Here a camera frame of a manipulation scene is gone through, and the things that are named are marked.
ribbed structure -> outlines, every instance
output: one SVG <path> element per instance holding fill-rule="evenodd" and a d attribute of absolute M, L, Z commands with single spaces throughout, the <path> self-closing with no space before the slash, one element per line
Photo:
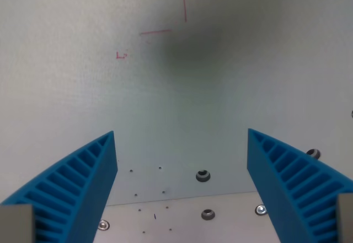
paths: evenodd
<path fill-rule="evenodd" d="M 283 243 L 337 242 L 336 199 L 353 181 L 275 138 L 249 129 L 248 171 Z"/>
<path fill-rule="evenodd" d="M 32 204 L 36 243 L 92 243 L 117 173 L 109 132 L 60 160 L 2 204 Z"/>

